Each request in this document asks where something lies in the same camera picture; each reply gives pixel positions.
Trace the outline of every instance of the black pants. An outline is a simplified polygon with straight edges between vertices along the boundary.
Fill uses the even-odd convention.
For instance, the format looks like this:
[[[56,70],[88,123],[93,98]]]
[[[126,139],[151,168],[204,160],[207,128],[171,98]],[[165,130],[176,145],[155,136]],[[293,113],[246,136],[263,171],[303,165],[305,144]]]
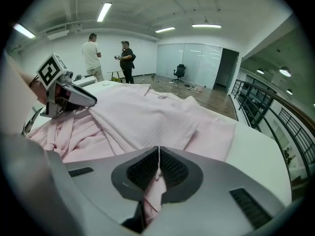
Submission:
[[[125,76],[126,83],[130,82],[130,84],[134,84],[131,71],[132,71],[132,69],[125,69],[125,70],[123,70],[123,73],[124,73],[124,76]]]

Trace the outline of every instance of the ceiling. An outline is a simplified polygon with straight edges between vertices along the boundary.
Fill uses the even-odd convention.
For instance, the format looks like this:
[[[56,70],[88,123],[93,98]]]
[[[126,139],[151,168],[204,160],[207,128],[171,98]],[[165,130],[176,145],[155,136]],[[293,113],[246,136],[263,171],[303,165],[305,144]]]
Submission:
[[[96,22],[102,3],[112,6],[102,23]],[[20,24],[36,35],[59,25],[71,30],[129,30],[161,39],[177,35],[215,35],[245,43],[261,24],[268,22],[271,10],[280,0],[37,0],[25,12]],[[220,24],[221,29],[194,29],[191,24]],[[156,34],[155,31],[176,30]],[[9,50],[35,42],[13,32]]]
[[[283,76],[279,69],[287,66],[291,77]],[[293,91],[290,96],[315,111],[315,60],[308,40],[301,27],[297,27],[279,38],[266,48],[241,63],[245,70],[256,73],[271,82],[274,76],[280,76],[279,88],[286,92]],[[257,73],[263,69],[265,74]]]

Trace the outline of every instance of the man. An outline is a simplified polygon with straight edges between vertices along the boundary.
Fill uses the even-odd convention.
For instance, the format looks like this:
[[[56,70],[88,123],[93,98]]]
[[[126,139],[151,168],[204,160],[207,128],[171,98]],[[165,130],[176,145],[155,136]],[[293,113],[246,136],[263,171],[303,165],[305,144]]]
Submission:
[[[132,49],[129,48],[128,41],[123,42],[123,50],[124,51],[120,58],[120,67],[124,73],[126,83],[130,82],[130,84],[133,84],[133,77],[131,74],[132,66],[133,66],[133,63],[132,63],[133,52],[132,52]]]
[[[104,80],[98,59],[102,57],[102,55],[100,54],[98,44],[95,42],[96,34],[92,33],[89,37],[89,41],[82,45],[82,54],[84,55],[87,74],[93,75],[97,79],[97,82],[100,82]]]

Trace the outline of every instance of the white t-shirt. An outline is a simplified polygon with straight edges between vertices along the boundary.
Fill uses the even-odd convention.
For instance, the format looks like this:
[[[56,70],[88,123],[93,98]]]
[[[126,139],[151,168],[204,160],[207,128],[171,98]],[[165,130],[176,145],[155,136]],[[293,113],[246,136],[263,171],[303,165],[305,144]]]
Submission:
[[[97,53],[100,53],[98,44],[89,41],[82,45],[82,53],[85,59],[86,69],[94,69],[100,66]]]

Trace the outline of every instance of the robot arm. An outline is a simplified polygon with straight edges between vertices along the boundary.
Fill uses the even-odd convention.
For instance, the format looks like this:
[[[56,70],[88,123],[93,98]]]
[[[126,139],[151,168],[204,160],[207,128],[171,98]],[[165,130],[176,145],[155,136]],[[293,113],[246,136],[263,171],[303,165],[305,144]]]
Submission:
[[[69,71],[61,58],[52,54],[37,71],[38,79],[46,89],[46,110],[41,116],[56,118],[66,111],[92,107],[97,98],[72,83],[73,72]]]

